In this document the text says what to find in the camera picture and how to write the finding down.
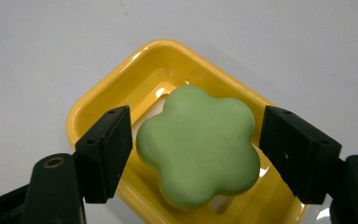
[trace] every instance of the white table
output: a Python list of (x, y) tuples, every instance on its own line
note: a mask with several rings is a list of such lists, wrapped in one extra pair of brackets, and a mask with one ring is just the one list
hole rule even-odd
[[(0, 195), (27, 184), (40, 159), (71, 153), (72, 104), (159, 38), (323, 130), (341, 159), (358, 154), (358, 1), (0, 1)], [(118, 197), (86, 213), (89, 223), (143, 223)]]

